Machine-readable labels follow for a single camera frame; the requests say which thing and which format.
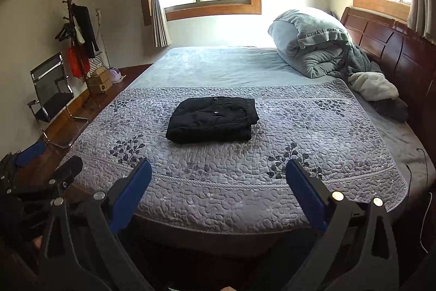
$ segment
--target chair seat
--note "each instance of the chair seat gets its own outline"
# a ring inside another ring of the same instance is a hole
[[[49,119],[44,114],[44,111],[41,109],[35,114],[35,117],[38,120],[50,122],[58,112],[60,112],[71,99],[73,99],[74,95],[71,93],[56,93],[53,95],[45,104],[44,108],[49,115]]]

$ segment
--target red bag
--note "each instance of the red bag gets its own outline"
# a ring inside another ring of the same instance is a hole
[[[86,56],[84,50],[80,47],[70,47],[68,48],[68,61],[71,67],[71,73],[74,77],[81,78],[83,77],[82,72],[80,70],[80,62],[82,61],[84,71],[88,73],[91,69],[89,64],[88,57]]]

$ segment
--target light blue bed sheet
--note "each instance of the light blue bed sheet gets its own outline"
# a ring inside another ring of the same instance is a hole
[[[244,87],[325,83],[330,76],[310,79],[289,66],[275,48],[260,47],[180,47],[168,51],[161,59],[140,75],[129,88],[163,87]],[[407,182],[410,173],[410,197],[415,200],[426,190],[426,162],[419,138],[409,125],[378,114],[360,95],[354,93],[376,126],[398,168]],[[427,156],[428,186],[436,177],[436,170]],[[404,210],[396,208],[396,218]]]

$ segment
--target blue gripper pad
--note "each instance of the blue gripper pad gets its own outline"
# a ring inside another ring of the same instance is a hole
[[[45,143],[39,141],[26,148],[21,152],[15,160],[15,165],[20,168],[27,166],[33,159],[44,153],[46,149]]]
[[[289,160],[286,165],[286,182],[297,198],[310,225],[324,233],[328,226],[325,220],[326,205],[300,169],[303,168]]]
[[[134,174],[134,176],[132,178],[128,177],[130,181],[112,206],[112,221],[109,228],[113,233],[118,233],[120,229],[126,228],[129,224],[141,197],[151,181],[150,162],[142,160],[130,174]]]

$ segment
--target pillow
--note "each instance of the pillow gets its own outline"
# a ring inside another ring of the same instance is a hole
[[[277,50],[288,65],[309,78],[319,78],[337,69],[342,59],[342,49],[337,44],[320,44],[300,50],[297,56],[289,56]]]
[[[293,23],[275,20],[268,28],[268,33],[277,49],[284,54],[293,56],[298,50],[298,30]]]
[[[352,43],[341,22],[320,9],[291,9],[278,16],[275,21],[278,20],[296,27],[297,43],[301,49],[332,40]]]

